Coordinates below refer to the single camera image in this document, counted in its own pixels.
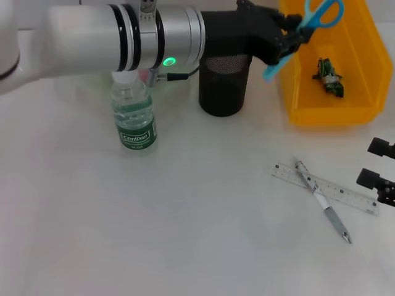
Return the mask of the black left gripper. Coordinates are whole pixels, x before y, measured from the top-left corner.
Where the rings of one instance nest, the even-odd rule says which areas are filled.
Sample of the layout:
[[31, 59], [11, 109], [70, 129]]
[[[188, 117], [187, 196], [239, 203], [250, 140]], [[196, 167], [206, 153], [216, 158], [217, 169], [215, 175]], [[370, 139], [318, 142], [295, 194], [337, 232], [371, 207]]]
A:
[[203, 57], [255, 56], [276, 65], [310, 41], [310, 28], [296, 28], [300, 14], [238, 1], [236, 10], [201, 13], [206, 31]]

